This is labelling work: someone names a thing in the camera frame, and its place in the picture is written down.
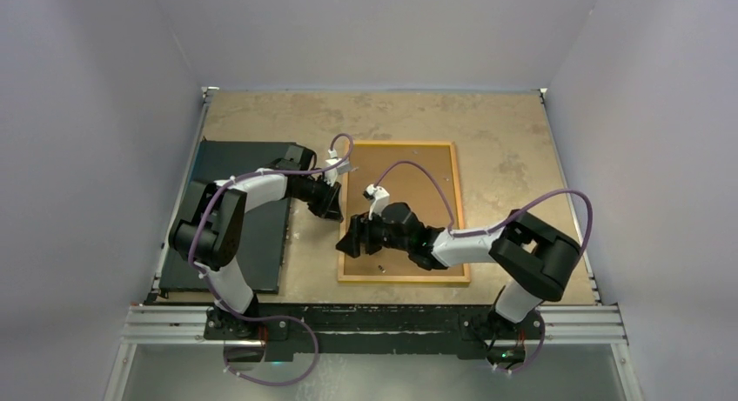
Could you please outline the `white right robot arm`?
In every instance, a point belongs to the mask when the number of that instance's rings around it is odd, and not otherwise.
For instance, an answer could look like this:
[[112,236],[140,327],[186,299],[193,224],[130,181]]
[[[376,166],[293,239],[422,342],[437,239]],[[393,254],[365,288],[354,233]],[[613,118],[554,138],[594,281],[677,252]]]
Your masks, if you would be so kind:
[[403,251],[426,271],[499,265],[510,280],[495,298],[488,324],[495,335],[508,338],[541,303],[562,299],[586,246],[524,210],[485,230],[452,231],[423,224],[407,204],[396,203],[380,213],[352,216],[336,248],[352,258]]

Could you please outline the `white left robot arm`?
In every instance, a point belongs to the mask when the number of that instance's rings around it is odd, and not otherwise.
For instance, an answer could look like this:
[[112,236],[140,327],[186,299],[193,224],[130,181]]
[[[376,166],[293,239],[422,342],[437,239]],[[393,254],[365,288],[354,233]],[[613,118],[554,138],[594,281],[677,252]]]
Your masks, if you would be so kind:
[[283,199],[307,205],[316,217],[340,222],[340,172],[350,156],[331,147],[325,166],[313,165],[316,153],[293,144],[284,157],[239,176],[211,182],[192,181],[179,205],[168,244],[204,280],[215,309],[236,338],[254,336],[264,317],[258,298],[238,266],[245,215]]

